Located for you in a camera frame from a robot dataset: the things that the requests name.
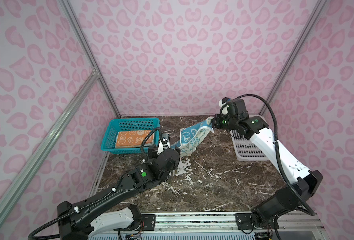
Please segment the orange patterned towel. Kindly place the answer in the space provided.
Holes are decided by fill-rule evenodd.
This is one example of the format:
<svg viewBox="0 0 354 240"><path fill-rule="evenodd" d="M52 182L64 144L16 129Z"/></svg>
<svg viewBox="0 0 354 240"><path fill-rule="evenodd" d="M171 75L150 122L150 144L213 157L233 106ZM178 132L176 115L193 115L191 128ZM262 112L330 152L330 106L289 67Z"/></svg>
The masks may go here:
<svg viewBox="0 0 354 240"><path fill-rule="evenodd" d="M150 130L138 131L121 131L118 132L116 138L115 148L139 148L144 138L150 133Z"/></svg>

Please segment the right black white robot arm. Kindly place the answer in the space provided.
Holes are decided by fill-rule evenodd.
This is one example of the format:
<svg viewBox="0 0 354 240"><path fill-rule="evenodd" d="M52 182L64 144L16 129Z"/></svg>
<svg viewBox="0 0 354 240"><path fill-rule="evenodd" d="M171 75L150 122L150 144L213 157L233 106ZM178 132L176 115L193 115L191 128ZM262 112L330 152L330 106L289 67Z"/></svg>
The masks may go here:
<svg viewBox="0 0 354 240"><path fill-rule="evenodd" d="M319 171L311 171L278 140L268 124L259 116L251 118L225 117L216 114L214 128L234 130L258 147L282 176L286 186L252 209L251 225L262 229L274 224L278 217L294 210L315 216L307 204L323 180Z"/></svg>

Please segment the blue patterned towel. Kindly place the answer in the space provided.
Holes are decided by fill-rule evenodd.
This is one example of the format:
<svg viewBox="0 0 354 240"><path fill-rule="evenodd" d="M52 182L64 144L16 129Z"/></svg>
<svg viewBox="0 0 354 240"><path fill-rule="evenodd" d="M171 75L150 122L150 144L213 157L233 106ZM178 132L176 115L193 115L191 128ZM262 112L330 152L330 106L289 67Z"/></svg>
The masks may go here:
<svg viewBox="0 0 354 240"><path fill-rule="evenodd" d="M180 130L180 140L171 145L172 149L179 148L180 157L191 156L209 133L213 133L212 119L208 117L204 121L191 127Z"/></svg>

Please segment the white plastic basket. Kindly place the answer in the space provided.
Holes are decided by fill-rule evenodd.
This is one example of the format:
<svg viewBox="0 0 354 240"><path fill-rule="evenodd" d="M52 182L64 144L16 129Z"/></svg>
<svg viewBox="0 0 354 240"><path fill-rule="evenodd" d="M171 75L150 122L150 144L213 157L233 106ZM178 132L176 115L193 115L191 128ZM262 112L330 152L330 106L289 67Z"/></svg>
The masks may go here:
<svg viewBox="0 0 354 240"><path fill-rule="evenodd" d="M259 115L244 120L231 118L228 125L239 161L267 161L265 154L251 142L250 138L262 127L267 126L264 118Z"/></svg>

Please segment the teal plastic basket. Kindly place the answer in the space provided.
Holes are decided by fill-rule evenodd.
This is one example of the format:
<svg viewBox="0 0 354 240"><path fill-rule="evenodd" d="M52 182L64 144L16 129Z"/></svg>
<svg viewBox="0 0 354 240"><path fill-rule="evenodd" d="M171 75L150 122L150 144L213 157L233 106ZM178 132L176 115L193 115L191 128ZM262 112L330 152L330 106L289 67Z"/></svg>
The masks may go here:
<svg viewBox="0 0 354 240"><path fill-rule="evenodd" d="M111 120L103 137L101 150L110 152L114 155L140 154L140 147L117 149L116 140L118 137L118 132L153 130L156 127L160 127L160 120L158 118L130 118Z"/></svg>

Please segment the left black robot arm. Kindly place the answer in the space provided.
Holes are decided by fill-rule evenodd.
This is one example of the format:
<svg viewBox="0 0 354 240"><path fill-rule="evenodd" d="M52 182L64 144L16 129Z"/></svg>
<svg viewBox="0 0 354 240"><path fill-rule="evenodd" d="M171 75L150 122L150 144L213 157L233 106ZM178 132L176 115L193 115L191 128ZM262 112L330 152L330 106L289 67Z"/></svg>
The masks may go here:
<svg viewBox="0 0 354 240"><path fill-rule="evenodd" d="M73 204L67 201L59 204L60 239L87 240L103 229L118 232L143 230L144 220L136 205L115 212L107 220L102 218L102 214L121 202L166 182L180 162L180 153L178 147L167 148L155 159L149 159L123 173L115 184L94 196Z"/></svg>

